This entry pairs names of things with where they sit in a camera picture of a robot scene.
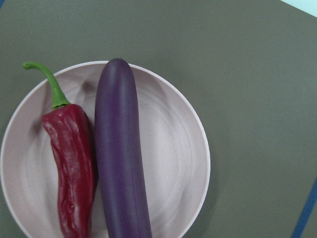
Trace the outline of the pink plate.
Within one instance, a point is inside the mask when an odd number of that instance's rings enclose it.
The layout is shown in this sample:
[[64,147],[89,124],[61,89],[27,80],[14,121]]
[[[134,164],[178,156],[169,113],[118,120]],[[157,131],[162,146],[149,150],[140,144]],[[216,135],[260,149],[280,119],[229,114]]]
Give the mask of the pink plate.
[[[140,137],[152,235],[180,238],[207,194],[211,159],[204,128],[187,99],[168,81],[131,65],[137,87]],[[29,238],[62,236],[57,169],[42,115],[51,111],[47,81],[20,103],[4,134],[0,179],[9,210]]]

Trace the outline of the red chili pepper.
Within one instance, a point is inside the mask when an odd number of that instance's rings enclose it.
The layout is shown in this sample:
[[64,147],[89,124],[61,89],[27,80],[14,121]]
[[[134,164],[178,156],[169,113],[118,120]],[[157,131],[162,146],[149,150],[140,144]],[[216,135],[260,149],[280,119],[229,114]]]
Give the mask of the red chili pepper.
[[43,73],[51,89],[52,111],[42,116],[58,173],[57,211],[65,238],[88,238],[98,173],[92,127],[83,109],[69,102],[50,70],[38,62],[24,69]]

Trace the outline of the purple eggplant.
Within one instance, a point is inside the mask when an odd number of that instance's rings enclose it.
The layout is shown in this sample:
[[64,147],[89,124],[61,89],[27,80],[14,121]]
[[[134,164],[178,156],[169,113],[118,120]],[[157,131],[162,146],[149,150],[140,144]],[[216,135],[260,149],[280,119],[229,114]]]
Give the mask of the purple eggplant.
[[99,79],[95,145],[109,237],[152,237],[136,83],[132,69],[123,59],[110,60]]

